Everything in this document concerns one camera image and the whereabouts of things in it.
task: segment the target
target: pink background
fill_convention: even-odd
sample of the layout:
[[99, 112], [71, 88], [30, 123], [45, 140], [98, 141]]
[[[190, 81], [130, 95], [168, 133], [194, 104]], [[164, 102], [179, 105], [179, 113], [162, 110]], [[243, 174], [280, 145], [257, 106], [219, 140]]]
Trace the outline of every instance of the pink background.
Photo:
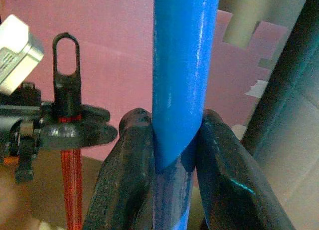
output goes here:
[[[5, 0], [2, 18], [13, 13], [42, 41], [45, 57], [28, 78], [53, 100], [52, 40], [69, 32], [80, 43], [82, 101], [111, 112], [118, 127], [129, 110], [152, 106], [153, 0]], [[224, 43], [232, 14], [219, 11], [206, 107], [233, 126], [247, 125], [258, 98], [245, 95], [257, 80], [267, 81], [269, 70], [258, 67], [271, 58], [285, 27], [261, 22], [249, 47]], [[74, 47], [58, 49], [59, 66], [74, 69]], [[83, 150], [83, 155], [104, 160], [114, 143]]]

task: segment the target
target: blue tube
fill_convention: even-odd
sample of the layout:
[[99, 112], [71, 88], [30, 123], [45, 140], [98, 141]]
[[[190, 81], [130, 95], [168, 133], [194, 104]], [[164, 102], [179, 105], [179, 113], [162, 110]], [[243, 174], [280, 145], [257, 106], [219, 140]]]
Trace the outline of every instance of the blue tube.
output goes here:
[[218, 0], [155, 0], [155, 230], [185, 230]]

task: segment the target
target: pink wall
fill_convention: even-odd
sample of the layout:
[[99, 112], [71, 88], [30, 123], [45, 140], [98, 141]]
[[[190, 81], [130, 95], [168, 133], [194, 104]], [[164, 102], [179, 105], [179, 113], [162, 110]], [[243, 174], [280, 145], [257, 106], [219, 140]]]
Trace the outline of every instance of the pink wall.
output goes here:
[[[80, 43], [83, 103], [107, 108], [116, 127], [135, 107], [151, 111], [153, 0], [5, 0], [3, 19], [11, 13], [28, 23], [44, 45], [45, 57], [28, 78], [43, 99], [53, 100], [52, 40], [67, 31]], [[287, 30], [262, 22], [250, 46], [240, 49], [222, 42], [230, 19], [230, 13], [219, 11], [206, 106], [230, 126], [246, 125], [258, 98], [245, 93], [258, 79], [268, 80], [269, 70], [258, 63], [272, 56]], [[66, 47], [62, 53], [67, 51], [74, 50]], [[74, 63], [61, 54], [59, 64]], [[103, 160], [113, 145], [83, 154]]]

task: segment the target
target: red rod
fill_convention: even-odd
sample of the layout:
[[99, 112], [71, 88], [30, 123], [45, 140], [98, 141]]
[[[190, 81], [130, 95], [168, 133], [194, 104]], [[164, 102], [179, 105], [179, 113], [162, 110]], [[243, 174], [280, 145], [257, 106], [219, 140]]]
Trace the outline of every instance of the red rod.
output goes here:
[[61, 151], [64, 205], [68, 230], [82, 228], [81, 149]]

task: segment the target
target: blue plastic rod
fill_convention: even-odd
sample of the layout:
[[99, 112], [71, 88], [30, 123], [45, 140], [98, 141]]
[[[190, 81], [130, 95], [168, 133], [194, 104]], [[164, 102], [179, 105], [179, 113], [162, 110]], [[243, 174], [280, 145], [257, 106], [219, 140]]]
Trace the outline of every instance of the blue plastic rod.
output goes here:
[[155, 230], [185, 230], [218, 0], [154, 0]]

